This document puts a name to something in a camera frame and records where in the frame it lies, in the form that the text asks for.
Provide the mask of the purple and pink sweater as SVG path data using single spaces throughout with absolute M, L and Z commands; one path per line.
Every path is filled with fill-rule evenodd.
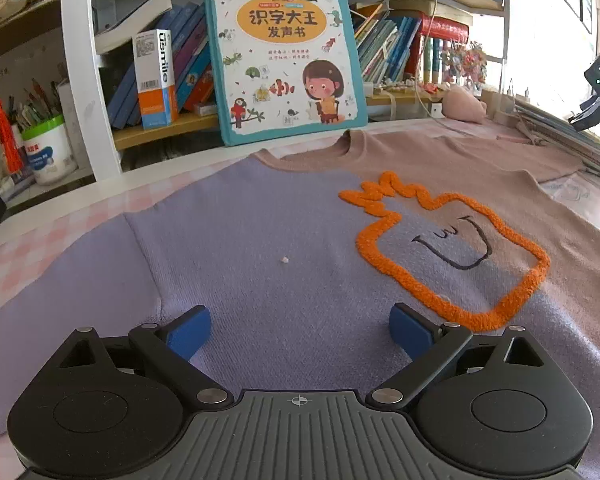
M 600 230 L 544 193 L 579 159 L 509 140 L 349 131 L 260 151 L 78 238 L 0 307 L 0 435 L 74 328 L 114 336 L 197 304 L 195 364 L 230 391 L 368 393 L 404 367 L 398 301 L 476 333 L 527 327 L 591 405 L 600 479 Z

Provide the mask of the pink checkered tablecloth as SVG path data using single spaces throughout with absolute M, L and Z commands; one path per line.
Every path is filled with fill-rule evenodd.
M 410 119 L 376 122 L 370 134 L 406 131 L 411 136 L 459 136 L 443 127 L 462 130 L 475 138 L 513 138 L 521 133 L 494 122 L 462 124 L 449 119 Z M 98 181 L 18 212 L 0 224 L 0 307 L 34 281 L 50 263 L 85 232 L 124 212 L 143 210 L 185 185 L 211 176 L 228 165 L 266 148 L 280 157 L 333 144 L 343 130 L 314 133 L 212 150 L 157 162 L 122 176 Z M 559 203 L 600 229 L 600 179 L 589 172 L 541 184 Z

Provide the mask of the white can with green lid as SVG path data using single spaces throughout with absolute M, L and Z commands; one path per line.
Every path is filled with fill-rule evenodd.
M 24 149 L 38 185 L 51 185 L 78 169 L 65 117 L 56 115 L 24 130 Z

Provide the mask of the red tassel ornament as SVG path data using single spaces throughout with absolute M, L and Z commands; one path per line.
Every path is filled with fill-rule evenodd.
M 19 174 L 23 170 L 23 161 L 16 147 L 14 135 L 12 134 L 12 126 L 4 111 L 2 101 L 0 99 L 0 140 L 3 145 L 3 151 L 6 160 L 6 166 L 9 174 Z

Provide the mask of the pink plush toy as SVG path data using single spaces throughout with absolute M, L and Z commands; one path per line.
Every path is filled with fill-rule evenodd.
M 442 115 L 460 122 L 482 124 L 486 119 L 486 103 L 466 88 L 452 86 L 442 99 Z

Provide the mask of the stack of papers right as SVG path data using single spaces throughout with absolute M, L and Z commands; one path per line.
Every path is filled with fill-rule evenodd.
M 600 174 L 600 136 L 584 130 L 577 131 L 565 119 L 553 116 L 524 99 L 515 99 L 515 115 L 520 130 L 533 142 L 546 142 L 579 157 L 585 167 Z

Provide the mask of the white orange usmile box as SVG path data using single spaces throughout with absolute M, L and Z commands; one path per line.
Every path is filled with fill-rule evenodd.
M 140 32 L 133 40 L 133 54 L 143 128 L 170 126 L 178 118 L 170 30 Z

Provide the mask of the blue leaning books row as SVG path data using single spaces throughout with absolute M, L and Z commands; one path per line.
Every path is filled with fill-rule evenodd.
M 180 81 L 184 67 L 201 42 L 204 34 L 204 6 L 189 2 L 174 8 L 158 19 L 152 26 L 169 29 L 172 36 L 174 77 Z M 137 97 L 134 63 L 125 71 L 117 89 L 107 103 L 107 114 L 113 129 L 135 126 L 140 123 L 140 103 Z

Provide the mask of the colourful books stack right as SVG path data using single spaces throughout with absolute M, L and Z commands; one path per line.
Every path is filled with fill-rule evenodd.
M 412 43 L 422 24 L 416 0 L 356 4 L 351 10 L 358 59 L 365 82 L 404 79 Z

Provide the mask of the teal children's picture book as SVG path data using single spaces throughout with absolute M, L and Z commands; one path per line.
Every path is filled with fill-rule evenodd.
M 348 0 L 204 0 L 222 140 L 368 122 Z

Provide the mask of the red thick books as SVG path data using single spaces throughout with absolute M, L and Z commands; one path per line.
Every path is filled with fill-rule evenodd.
M 422 82 L 441 84 L 448 62 L 443 53 L 449 48 L 468 43 L 470 25 L 449 18 L 430 18 L 422 14 L 420 27 L 413 47 L 414 60 L 418 62 L 418 79 Z

